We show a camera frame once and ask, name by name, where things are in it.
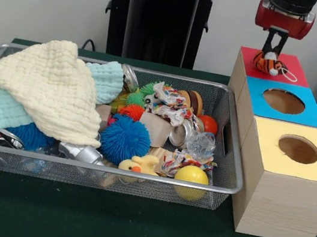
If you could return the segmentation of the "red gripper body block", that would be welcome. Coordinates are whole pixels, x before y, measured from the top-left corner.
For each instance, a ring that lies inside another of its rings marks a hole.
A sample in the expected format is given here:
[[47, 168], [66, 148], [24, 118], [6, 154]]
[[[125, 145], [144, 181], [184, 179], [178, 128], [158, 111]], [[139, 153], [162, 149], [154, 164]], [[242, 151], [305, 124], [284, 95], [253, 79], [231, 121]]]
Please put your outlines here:
[[277, 8], [270, 0], [261, 0], [255, 16], [255, 24], [264, 30], [270, 28], [285, 32], [289, 37], [301, 40], [311, 30], [315, 13], [296, 15]]

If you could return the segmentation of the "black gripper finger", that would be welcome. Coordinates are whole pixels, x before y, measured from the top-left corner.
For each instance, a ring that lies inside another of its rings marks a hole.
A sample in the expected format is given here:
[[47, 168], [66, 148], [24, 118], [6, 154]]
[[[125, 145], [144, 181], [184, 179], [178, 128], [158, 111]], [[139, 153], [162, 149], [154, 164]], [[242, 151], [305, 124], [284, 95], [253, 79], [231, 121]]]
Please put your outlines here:
[[264, 53], [268, 53], [268, 52], [271, 52], [273, 50], [273, 47], [272, 47], [272, 40], [274, 39], [274, 36], [276, 34], [276, 30], [274, 28], [270, 28], [268, 30], [268, 36], [267, 36], [267, 39], [263, 45], [263, 48], [262, 48], [262, 51]]
[[279, 56], [289, 36], [285, 32], [279, 32], [278, 35], [280, 37], [280, 41], [278, 45], [276, 46], [275, 53]]

